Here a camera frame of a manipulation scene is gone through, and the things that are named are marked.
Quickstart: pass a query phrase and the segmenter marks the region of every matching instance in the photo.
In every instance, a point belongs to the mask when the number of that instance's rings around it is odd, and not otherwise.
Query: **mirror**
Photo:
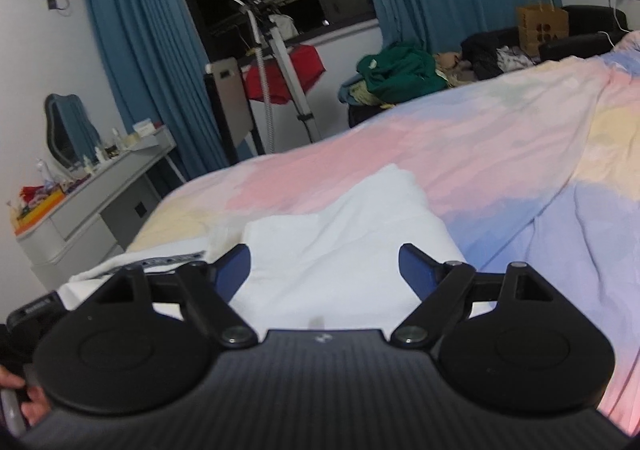
[[[86,115],[76,94],[49,94],[44,102],[47,116],[47,146],[51,155],[66,169],[82,163],[84,156],[95,162],[95,146],[100,135]]]

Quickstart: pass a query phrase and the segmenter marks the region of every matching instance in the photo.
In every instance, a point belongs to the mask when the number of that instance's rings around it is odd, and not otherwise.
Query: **white cloth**
[[[420,303],[399,273],[399,248],[410,242],[437,261],[463,260],[444,223],[430,212],[414,175],[395,165],[363,179],[319,213],[272,215],[248,223],[242,241],[251,251],[252,269],[230,305],[261,339],[275,328],[380,328],[388,337]],[[75,277],[60,294],[71,309],[108,278],[96,277],[109,268],[131,263],[135,256],[140,260],[204,247],[204,239],[193,239],[121,255]],[[208,247],[208,253],[215,251]],[[180,318],[178,306],[155,307]]]

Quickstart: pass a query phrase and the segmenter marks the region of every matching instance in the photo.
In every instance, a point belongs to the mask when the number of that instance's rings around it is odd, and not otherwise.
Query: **vanity table leg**
[[[174,160],[172,160],[171,157],[169,156],[165,156],[164,158],[169,163],[169,166],[171,166],[175,174],[178,176],[178,179],[180,179],[180,182],[184,185],[187,184],[187,179],[185,179],[184,175],[180,173],[180,170],[178,170],[178,167],[175,165]]]

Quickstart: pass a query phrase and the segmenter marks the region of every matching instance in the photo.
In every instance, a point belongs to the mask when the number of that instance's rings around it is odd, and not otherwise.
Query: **multicolored blanket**
[[[609,337],[616,370],[600,409],[637,432],[640,52],[423,97],[322,143],[197,179],[162,202],[130,250],[208,235],[221,255],[248,221],[320,210],[389,163],[414,173],[476,268],[528,261]]]

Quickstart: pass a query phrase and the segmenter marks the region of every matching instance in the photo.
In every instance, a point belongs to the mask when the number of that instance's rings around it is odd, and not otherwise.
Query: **human hand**
[[[26,382],[20,376],[12,374],[3,366],[0,366],[0,388],[13,388],[18,390],[24,388]],[[27,396],[31,401],[25,401],[20,405],[22,415],[26,417],[29,425],[33,426],[40,422],[50,411],[51,406],[44,394],[41,386],[28,386]]]

